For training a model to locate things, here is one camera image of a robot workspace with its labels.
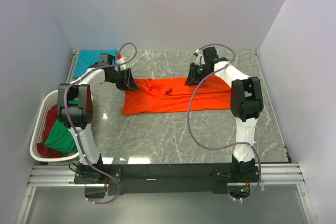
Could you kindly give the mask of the orange t-shirt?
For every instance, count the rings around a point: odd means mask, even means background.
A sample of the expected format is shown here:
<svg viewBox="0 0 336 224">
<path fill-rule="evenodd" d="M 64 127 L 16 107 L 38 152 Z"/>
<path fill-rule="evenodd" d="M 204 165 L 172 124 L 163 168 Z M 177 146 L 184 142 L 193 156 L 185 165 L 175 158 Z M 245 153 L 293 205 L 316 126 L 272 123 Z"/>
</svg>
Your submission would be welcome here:
<svg viewBox="0 0 336 224">
<path fill-rule="evenodd" d="M 186 112 L 194 86 L 186 78 L 135 79 L 137 91 L 125 91 L 123 115 Z M 209 77 L 197 90 L 191 111 L 229 110 L 231 88 L 217 76 Z"/>
</svg>

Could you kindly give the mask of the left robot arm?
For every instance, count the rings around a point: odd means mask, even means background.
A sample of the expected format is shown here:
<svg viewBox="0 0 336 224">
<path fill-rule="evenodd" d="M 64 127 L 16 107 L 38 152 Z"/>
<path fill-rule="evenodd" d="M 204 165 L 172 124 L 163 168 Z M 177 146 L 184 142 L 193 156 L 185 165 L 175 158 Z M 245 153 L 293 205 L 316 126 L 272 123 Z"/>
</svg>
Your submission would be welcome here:
<svg viewBox="0 0 336 224">
<path fill-rule="evenodd" d="M 58 86 L 57 116 L 71 133 L 78 153 L 79 174 L 86 174 L 93 183 L 104 179 L 105 170 L 101 154 L 94 142 L 91 129 L 93 120 L 92 91 L 104 82 L 115 84 L 121 91 L 138 91 L 129 61 L 117 53 L 101 54 L 99 61 L 71 83 Z"/>
</svg>

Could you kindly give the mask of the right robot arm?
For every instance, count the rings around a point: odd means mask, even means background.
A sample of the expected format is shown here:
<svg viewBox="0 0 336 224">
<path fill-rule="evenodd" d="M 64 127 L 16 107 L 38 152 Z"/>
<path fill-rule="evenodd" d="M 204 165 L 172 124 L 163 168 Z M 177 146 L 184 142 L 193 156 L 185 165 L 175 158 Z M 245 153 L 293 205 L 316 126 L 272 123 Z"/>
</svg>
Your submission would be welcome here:
<svg viewBox="0 0 336 224">
<path fill-rule="evenodd" d="M 232 60 L 220 57 L 216 44 L 196 49 L 196 60 L 190 64 L 186 86 L 199 88 L 210 77 L 217 76 L 231 89 L 230 110 L 236 120 L 236 142 L 230 175 L 241 182 L 260 173 L 256 163 L 260 161 L 254 148 L 255 129 L 264 108 L 260 79 L 250 77 L 237 68 Z"/>
</svg>

